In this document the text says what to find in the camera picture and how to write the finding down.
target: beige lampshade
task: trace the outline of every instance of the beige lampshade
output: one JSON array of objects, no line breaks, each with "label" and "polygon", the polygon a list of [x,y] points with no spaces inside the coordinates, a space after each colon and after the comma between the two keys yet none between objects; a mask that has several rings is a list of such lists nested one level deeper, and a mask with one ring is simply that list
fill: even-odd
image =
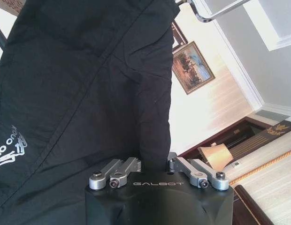
[{"label": "beige lampshade", "polygon": [[199,147],[198,150],[216,171],[222,171],[233,160],[233,156],[224,144],[213,147]]}]

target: white embroidered logo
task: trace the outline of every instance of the white embroidered logo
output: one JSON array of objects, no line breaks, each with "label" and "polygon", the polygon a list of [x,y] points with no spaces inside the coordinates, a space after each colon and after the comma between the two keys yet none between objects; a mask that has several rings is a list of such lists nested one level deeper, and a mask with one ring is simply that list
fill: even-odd
[{"label": "white embroidered logo", "polygon": [[[17,156],[24,155],[24,149],[28,146],[25,138],[20,132],[17,131],[17,128],[14,126],[12,126],[11,128],[12,134],[10,138],[6,140],[6,145],[0,146],[0,166],[6,163],[15,162]],[[5,151],[7,150],[7,146],[11,145],[14,140],[16,140],[15,151],[11,151],[8,154],[2,156],[2,154],[5,153]]]}]

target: silver metal link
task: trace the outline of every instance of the silver metal link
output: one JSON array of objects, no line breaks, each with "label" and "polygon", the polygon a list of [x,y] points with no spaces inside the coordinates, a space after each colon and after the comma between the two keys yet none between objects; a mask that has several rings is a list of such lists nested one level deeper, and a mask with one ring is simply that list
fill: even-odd
[{"label": "silver metal link", "polygon": [[226,179],[226,175],[224,172],[216,172],[210,166],[206,165],[199,159],[191,160],[190,164],[197,170],[207,174],[211,186],[213,186],[215,189],[221,191],[228,190],[230,180]]},{"label": "silver metal link", "polygon": [[127,177],[130,172],[140,172],[141,161],[135,157],[130,157],[114,173],[110,175],[110,187],[120,188],[127,184]]},{"label": "silver metal link", "polygon": [[170,160],[169,167],[171,172],[184,172],[193,186],[198,188],[208,187],[207,175],[194,168],[183,157],[176,157]]},{"label": "silver metal link", "polygon": [[107,179],[110,174],[122,165],[119,159],[113,159],[101,171],[96,171],[89,178],[89,187],[92,190],[100,190],[106,186]]}]

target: picture frame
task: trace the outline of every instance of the picture frame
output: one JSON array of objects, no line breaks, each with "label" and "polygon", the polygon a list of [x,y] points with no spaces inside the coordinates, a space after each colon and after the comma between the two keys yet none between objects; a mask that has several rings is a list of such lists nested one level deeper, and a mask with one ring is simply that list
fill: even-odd
[{"label": "picture frame", "polygon": [[172,70],[187,95],[215,79],[194,41],[174,54]]},{"label": "picture frame", "polygon": [[181,46],[187,44],[188,41],[175,21],[172,22],[171,27],[172,27],[173,36],[174,36],[174,43],[173,43],[173,52],[174,52]]}]

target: black garment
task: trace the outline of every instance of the black garment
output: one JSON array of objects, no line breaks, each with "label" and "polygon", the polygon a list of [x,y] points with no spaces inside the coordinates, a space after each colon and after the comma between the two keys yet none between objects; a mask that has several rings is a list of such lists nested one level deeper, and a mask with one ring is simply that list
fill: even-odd
[{"label": "black garment", "polygon": [[0,61],[0,225],[84,224],[84,187],[112,158],[164,170],[178,11],[26,2]]}]

